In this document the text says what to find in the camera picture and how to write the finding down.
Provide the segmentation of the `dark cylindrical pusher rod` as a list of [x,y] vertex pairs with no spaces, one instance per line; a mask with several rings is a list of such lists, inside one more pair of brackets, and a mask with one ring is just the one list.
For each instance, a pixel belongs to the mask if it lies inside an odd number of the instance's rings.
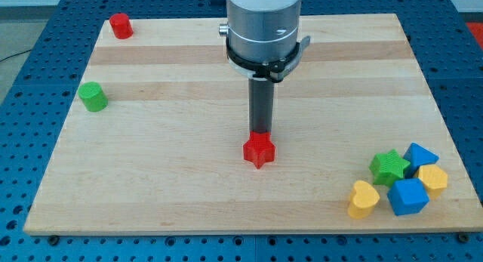
[[250,131],[259,134],[272,130],[274,84],[270,81],[248,80]]

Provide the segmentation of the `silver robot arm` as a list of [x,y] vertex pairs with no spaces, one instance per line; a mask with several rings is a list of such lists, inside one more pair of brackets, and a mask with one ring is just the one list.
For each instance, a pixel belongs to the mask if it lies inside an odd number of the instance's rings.
[[226,38],[230,66],[248,79],[249,130],[272,129],[274,85],[298,65],[310,43],[297,40],[302,0],[226,0]]

